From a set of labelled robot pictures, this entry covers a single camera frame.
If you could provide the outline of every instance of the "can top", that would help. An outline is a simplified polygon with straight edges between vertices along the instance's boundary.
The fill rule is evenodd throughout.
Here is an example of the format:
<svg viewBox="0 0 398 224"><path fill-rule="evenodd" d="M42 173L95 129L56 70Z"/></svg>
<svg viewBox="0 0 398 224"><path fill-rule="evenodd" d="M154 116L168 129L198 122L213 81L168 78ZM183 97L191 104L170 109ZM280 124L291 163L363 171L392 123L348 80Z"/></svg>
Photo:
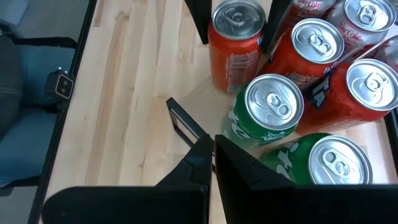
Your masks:
<svg viewBox="0 0 398 224"><path fill-rule="evenodd" d="M256 1L225 0L214 10L211 20L223 37L246 40L262 30L266 13Z"/></svg>
<svg viewBox="0 0 398 224"><path fill-rule="evenodd" d="M351 95L366 108L389 111L398 106L398 74L374 59L354 62L347 71L346 83Z"/></svg>
<svg viewBox="0 0 398 224"><path fill-rule="evenodd" d="M371 184L371 163L353 141L327 136L312 147L308 169L315 184Z"/></svg>
<svg viewBox="0 0 398 224"><path fill-rule="evenodd" d="M350 21L367 31L388 30L397 18L388 0L349 0L344 7Z"/></svg>
<svg viewBox="0 0 398 224"><path fill-rule="evenodd" d="M344 39L337 28L321 19L304 19L292 31L294 49L315 63L331 63L344 51Z"/></svg>
<svg viewBox="0 0 398 224"><path fill-rule="evenodd" d="M280 131L295 126L304 111L299 88L282 75L258 76L246 88L244 99L250 117L270 130Z"/></svg>

